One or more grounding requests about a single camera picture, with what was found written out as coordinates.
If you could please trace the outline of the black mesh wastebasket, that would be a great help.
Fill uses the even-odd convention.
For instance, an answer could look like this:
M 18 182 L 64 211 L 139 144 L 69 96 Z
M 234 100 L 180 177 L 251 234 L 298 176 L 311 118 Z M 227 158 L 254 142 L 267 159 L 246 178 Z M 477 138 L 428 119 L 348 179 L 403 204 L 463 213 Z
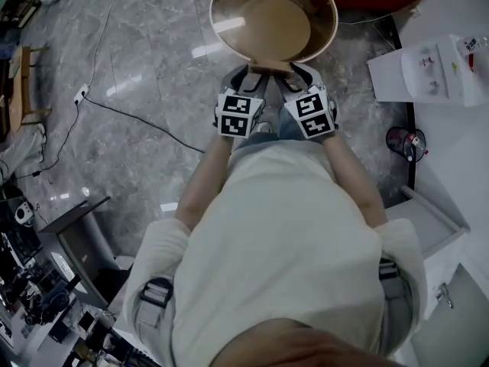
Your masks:
M 410 163 L 419 162 L 429 153 L 426 137 L 419 129 L 394 126 L 386 133 L 386 145 L 394 153 L 402 156 Z

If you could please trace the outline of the white power strip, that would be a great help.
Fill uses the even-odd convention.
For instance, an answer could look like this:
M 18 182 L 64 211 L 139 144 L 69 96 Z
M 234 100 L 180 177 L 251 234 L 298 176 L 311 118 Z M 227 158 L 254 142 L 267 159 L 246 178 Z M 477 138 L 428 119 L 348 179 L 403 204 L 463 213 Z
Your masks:
M 74 103 L 77 106 L 79 106 L 81 102 L 86 98 L 88 93 L 89 93 L 89 86 L 86 83 L 84 83 L 82 87 L 79 89 L 79 91 L 77 92 L 77 94 L 74 96 L 73 98 Z

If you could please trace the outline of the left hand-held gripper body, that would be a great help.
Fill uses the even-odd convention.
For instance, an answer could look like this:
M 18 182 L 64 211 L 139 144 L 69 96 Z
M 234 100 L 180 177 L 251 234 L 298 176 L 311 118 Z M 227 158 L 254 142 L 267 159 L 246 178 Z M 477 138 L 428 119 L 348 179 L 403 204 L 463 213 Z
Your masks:
M 264 111 L 265 98 L 251 98 L 244 92 L 219 91 L 215 107 L 218 134 L 231 138 L 248 138 Z

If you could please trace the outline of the black work table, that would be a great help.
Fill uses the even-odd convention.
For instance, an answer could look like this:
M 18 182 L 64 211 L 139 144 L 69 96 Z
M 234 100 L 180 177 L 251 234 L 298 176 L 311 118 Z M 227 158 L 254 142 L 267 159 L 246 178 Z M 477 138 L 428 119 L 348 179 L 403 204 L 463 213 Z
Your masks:
M 77 299 L 107 310 L 128 279 L 98 223 L 97 209 L 109 201 L 84 200 L 37 232 L 43 253 L 67 280 L 79 278 Z

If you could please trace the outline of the person's right forearm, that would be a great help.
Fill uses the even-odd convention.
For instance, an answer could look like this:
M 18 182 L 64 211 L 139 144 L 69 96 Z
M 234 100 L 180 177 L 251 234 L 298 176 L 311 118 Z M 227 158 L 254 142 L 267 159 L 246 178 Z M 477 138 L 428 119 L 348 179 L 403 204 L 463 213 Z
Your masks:
M 372 229 L 387 223 L 380 192 L 353 150 L 337 134 L 328 135 L 322 146 L 337 184 L 353 199 L 364 221 Z

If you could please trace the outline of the white water dispenser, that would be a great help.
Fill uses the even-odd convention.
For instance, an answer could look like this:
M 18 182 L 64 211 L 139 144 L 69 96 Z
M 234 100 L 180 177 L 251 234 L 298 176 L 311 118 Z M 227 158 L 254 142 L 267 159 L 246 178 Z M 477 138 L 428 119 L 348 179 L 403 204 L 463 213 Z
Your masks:
M 416 44 L 368 61 L 379 102 L 447 103 L 449 91 L 438 44 Z

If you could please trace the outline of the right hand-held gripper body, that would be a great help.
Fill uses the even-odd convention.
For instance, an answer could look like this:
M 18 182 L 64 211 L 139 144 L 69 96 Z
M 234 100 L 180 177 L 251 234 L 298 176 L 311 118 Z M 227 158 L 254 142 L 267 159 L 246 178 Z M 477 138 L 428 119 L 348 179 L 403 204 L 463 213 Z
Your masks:
M 295 119 L 306 139 L 335 131 L 335 121 L 326 88 L 312 85 L 307 91 L 292 95 L 284 107 Z

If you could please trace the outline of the person's left forearm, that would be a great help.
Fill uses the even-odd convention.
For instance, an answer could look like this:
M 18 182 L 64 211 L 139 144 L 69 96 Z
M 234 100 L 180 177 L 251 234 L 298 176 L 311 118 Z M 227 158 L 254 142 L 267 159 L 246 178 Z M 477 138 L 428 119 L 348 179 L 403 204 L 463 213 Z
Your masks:
M 193 231 L 225 183 L 234 138 L 216 135 L 183 190 L 175 218 Z

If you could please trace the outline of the white round device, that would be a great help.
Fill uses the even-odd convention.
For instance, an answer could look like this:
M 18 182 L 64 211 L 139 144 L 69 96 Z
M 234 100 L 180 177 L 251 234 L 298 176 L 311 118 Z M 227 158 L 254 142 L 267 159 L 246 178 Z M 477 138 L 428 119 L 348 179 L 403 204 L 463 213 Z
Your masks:
M 34 208 L 28 201 L 21 202 L 15 210 L 16 222 L 25 227 L 32 227 L 34 224 Z

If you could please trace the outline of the white cloth bundle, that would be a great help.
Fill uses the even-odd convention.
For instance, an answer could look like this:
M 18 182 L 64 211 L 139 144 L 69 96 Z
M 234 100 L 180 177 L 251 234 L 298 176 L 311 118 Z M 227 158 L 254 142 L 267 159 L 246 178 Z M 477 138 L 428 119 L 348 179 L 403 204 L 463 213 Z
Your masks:
M 41 122 L 28 126 L 26 133 L 15 136 L 6 149 L 0 149 L 0 179 L 8 180 L 19 167 L 41 163 L 46 141 L 46 130 Z

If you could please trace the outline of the white cabinet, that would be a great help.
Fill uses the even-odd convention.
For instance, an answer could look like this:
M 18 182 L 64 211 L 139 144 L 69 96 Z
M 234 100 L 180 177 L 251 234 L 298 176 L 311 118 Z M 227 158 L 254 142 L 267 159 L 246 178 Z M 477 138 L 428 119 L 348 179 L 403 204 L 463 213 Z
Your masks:
M 428 299 L 421 327 L 394 357 L 408 367 L 489 366 L 489 293 L 464 252 L 469 232 L 416 191 L 404 186 L 402 192 L 405 201 L 387 209 L 387 216 L 415 226 Z M 436 300 L 441 283 L 447 284 L 453 310 Z

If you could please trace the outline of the person's white shirt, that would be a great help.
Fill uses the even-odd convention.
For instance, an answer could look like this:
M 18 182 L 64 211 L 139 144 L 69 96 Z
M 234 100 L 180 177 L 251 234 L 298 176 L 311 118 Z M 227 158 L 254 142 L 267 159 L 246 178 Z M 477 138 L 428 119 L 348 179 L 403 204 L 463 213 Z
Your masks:
M 148 226 L 122 313 L 173 367 L 394 367 L 426 302 L 413 224 L 372 229 L 322 143 L 290 140 L 232 151 L 193 231 Z

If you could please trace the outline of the person's blue jeans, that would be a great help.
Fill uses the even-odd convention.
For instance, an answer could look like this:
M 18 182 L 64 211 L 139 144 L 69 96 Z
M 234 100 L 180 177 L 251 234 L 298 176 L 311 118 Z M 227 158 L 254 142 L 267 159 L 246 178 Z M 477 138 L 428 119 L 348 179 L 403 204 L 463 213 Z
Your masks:
M 257 133 L 255 129 L 248 138 L 246 138 L 241 144 L 236 147 L 235 150 L 246 148 L 252 145 L 261 145 L 268 142 L 290 140 L 303 141 L 306 139 L 296 120 L 284 107 L 282 107 L 278 112 L 277 128 L 274 128 L 272 124 L 271 126 L 273 129 L 272 133 Z

